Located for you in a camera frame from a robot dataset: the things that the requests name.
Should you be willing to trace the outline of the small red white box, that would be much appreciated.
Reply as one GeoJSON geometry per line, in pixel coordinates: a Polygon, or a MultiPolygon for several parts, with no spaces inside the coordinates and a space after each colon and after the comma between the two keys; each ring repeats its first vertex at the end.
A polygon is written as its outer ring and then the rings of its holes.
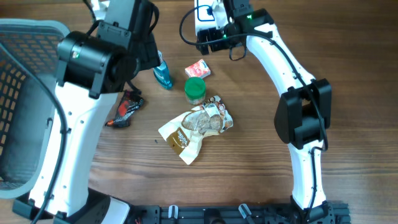
{"type": "Polygon", "coordinates": [[[190,77],[198,77],[198,78],[205,78],[211,74],[211,70],[207,63],[200,59],[196,63],[192,64],[191,66],[185,68],[185,73],[190,77]]]}

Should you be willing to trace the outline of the black red snack wrapper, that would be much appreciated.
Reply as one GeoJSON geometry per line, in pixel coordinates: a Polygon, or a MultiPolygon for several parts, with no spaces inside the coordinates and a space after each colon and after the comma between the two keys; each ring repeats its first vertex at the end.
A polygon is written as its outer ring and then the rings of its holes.
{"type": "Polygon", "coordinates": [[[114,119],[107,121],[104,125],[112,128],[125,128],[130,126],[131,116],[144,104],[141,91],[125,90],[118,105],[114,119]]]}

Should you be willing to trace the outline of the green lid jar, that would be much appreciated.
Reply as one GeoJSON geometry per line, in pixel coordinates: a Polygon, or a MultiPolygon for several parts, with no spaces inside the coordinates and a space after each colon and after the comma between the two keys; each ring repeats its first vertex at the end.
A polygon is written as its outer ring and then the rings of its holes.
{"type": "Polygon", "coordinates": [[[205,99],[205,81],[198,77],[191,77],[185,82],[184,91],[187,101],[190,104],[199,105],[205,99]]]}

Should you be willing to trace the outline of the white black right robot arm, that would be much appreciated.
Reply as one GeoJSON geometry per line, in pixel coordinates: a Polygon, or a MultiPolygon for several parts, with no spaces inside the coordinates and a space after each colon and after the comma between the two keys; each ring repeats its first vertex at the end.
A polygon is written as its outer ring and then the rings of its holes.
{"type": "Polygon", "coordinates": [[[331,85],[295,59],[265,9],[249,1],[195,1],[196,47],[203,54],[243,47],[270,76],[279,94],[274,126],[289,148],[294,186],[290,203],[264,209],[264,222],[334,223],[322,186],[321,155],[328,149],[331,85]]]}

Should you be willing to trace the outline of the black mounting rail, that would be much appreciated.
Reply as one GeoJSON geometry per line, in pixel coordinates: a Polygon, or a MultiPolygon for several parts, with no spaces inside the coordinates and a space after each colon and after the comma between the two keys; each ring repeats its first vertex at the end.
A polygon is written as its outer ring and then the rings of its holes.
{"type": "MultiPolygon", "coordinates": [[[[133,224],[211,224],[257,223],[284,224],[305,223],[307,212],[291,203],[247,205],[227,207],[168,207],[135,206],[128,223],[133,224]]],[[[345,203],[324,202],[312,208],[309,223],[350,224],[351,217],[345,203]]]]}

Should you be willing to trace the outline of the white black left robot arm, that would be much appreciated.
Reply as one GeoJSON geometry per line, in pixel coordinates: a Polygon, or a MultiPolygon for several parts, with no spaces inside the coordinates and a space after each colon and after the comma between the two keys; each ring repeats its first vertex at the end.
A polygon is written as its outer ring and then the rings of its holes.
{"type": "Polygon", "coordinates": [[[57,47],[56,85],[48,91],[57,117],[33,188],[12,210],[32,223],[132,223],[134,207],[90,189],[88,179],[101,130],[118,93],[140,71],[160,63],[153,29],[159,9],[150,1],[111,1],[86,32],[57,47]]]}

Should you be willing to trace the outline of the white barcode scanner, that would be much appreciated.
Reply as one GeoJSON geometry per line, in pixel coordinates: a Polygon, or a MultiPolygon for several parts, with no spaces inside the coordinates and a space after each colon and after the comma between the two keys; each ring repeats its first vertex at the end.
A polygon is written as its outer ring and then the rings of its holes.
{"type": "Polygon", "coordinates": [[[210,12],[214,0],[194,0],[195,10],[195,33],[198,34],[201,30],[216,27],[215,19],[210,12]]]}

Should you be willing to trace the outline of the white brown cookie bag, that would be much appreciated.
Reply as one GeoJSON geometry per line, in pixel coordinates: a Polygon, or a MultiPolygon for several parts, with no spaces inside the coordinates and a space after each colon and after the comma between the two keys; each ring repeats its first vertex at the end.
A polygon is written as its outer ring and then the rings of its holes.
{"type": "Polygon", "coordinates": [[[215,95],[202,104],[172,119],[159,133],[171,149],[190,165],[199,155],[202,141],[233,127],[233,119],[222,99],[215,95]]]}

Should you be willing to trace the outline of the blue mouthwash bottle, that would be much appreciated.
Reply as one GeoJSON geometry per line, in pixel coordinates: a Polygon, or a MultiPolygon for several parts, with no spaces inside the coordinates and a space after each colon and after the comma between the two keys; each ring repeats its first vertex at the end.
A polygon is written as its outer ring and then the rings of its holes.
{"type": "Polygon", "coordinates": [[[158,67],[153,68],[155,79],[163,88],[165,88],[166,90],[170,90],[173,87],[173,83],[169,73],[169,68],[162,56],[161,51],[158,51],[158,55],[160,59],[160,65],[158,67]]]}

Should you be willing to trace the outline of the grey plastic mesh basket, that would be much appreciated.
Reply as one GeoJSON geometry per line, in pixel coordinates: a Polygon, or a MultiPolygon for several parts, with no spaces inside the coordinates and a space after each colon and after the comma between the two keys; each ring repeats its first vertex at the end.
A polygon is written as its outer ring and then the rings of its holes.
{"type": "Polygon", "coordinates": [[[55,90],[57,45],[69,33],[57,21],[1,19],[1,198],[29,192],[56,118],[49,97],[27,72],[55,90]]]}

